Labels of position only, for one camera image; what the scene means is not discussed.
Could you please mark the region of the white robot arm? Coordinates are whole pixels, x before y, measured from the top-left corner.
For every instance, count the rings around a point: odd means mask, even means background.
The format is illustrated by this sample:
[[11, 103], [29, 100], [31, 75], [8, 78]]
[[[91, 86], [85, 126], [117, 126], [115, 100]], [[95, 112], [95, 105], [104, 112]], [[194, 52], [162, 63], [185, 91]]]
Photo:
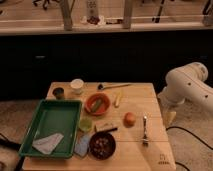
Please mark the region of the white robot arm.
[[157, 95], [165, 127], [169, 127], [176, 116], [174, 108], [186, 99], [213, 114], [213, 88], [205, 84], [207, 78], [208, 69], [200, 62], [174, 68], [166, 74], [166, 86]]

